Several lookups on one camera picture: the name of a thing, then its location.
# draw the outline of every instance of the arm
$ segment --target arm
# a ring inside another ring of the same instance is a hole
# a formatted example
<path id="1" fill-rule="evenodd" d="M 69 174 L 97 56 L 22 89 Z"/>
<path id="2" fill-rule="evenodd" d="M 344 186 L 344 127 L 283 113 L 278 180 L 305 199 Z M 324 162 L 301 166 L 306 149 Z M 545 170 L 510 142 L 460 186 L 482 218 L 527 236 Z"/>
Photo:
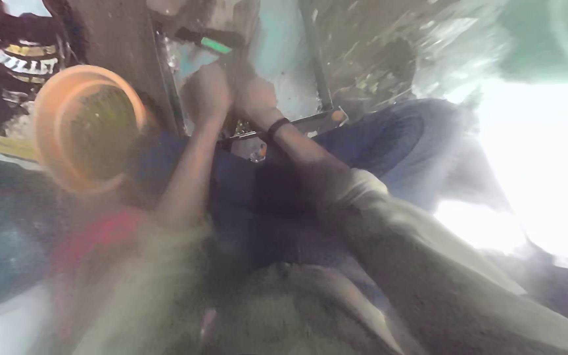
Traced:
<path id="1" fill-rule="evenodd" d="M 244 116 L 262 132 L 268 131 L 273 123 L 284 117 L 277 109 L 273 85 L 262 78 L 248 83 L 238 105 Z M 306 190 L 316 198 L 325 194 L 327 180 L 350 170 L 348 165 L 308 139 L 293 125 L 281 126 L 273 138 L 297 166 Z"/>
<path id="2" fill-rule="evenodd" d="M 201 92 L 195 96 L 201 103 L 191 112 L 196 127 L 156 209 L 159 222 L 168 227 L 205 217 L 214 148 L 232 100 L 224 78 L 217 64 L 198 72 Z"/>
<path id="3" fill-rule="evenodd" d="M 122 265 L 112 295 L 75 354 L 166 354 L 198 347 L 206 310 L 209 264 L 206 218 L 209 175 L 218 133 L 230 106 L 222 69 L 204 66 L 196 77 L 201 101 L 196 128 L 154 213 L 140 230 L 138 257 Z"/>
<path id="4" fill-rule="evenodd" d="M 266 131 L 281 113 L 274 99 L 262 105 L 248 101 L 244 110 Z M 292 125 L 274 139 L 314 189 L 325 225 L 343 234 L 425 349 L 568 354 L 568 319 L 522 297 L 522 288 L 426 212 L 392 198 L 372 174 L 348 171 Z"/>

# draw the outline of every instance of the green tag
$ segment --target green tag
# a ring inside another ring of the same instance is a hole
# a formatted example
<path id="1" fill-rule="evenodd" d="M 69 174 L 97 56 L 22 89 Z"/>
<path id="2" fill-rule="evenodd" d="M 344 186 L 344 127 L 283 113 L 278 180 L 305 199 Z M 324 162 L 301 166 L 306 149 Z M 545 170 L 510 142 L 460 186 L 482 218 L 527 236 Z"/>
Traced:
<path id="1" fill-rule="evenodd" d="M 218 43 L 215 40 L 207 38 L 207 37 L 203 37 L 203 39 L 201 40 L 201 44 L 204 45 L 205 47 L 212 48 L 214 51 L 220 52 L 220 53 L 223 53 L 223 54 L 227 54 L 227 53 L 232 51 L 232 49 L 230 47 L 227 47 L 226 45 L 224 45 L 222 43 Z"/>

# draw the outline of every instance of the blue pants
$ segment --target blue pants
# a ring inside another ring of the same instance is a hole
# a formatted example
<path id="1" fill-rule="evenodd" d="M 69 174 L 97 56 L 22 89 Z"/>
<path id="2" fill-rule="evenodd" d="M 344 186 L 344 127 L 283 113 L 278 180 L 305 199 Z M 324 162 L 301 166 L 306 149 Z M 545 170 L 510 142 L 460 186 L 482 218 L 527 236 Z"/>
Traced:
<path id="1" fill-rule="evenodd" d="M 393 196 L 432 211 L 467 122 L 468 114 L 449 102 L 408 101 L 314 140 L 347 165 L 376 175 Z M 129 169 L 138 187 L 161 196 L 184 147 L 185 140 L 162 136 L 138 149 Z M 211 211 L 222 249 L 250 250 L 257 267 L 286 261 L 343 269 L 353 259 L 304 208 L 302 194 L 292 163 L 277 147 L 269 147 L 262 164 L 218 150 Z"/>

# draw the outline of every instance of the knee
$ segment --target knee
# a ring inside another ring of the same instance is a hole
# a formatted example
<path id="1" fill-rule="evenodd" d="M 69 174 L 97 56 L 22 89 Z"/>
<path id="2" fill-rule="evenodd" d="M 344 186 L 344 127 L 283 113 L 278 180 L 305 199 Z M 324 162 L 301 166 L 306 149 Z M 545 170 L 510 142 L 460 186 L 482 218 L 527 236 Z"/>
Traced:
<path id="1" fill-rule="evenodd" d="M 423 123 L 425 140 L 455 139 L 467 130 L 472 113 L 460 106 L 440 99 L 421 99 L 402 102 L 392 107 L 392 115 L 418 117 Z"/>

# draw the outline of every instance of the fist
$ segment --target fist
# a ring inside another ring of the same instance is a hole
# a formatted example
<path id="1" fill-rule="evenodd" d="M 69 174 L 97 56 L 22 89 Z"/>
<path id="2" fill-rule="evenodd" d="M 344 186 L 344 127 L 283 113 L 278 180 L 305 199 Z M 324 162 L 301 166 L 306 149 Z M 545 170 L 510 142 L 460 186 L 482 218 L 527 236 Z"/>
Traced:
<path id="1" fill-rule="evenodd" d="M 186 106 L 194 123 L 224 120 L 232 106 L 232 94 L 223 68 L 214 62 L 194 73 L 184 88 Z"/>
<path id="2" fill-rule="evenodd" d="M 266 131 L 278 119 L 284 117 L 278 110 L 275 87 L 263 78 L 255 77 L 241 88 L 236 109 L 257 129 Z"/>

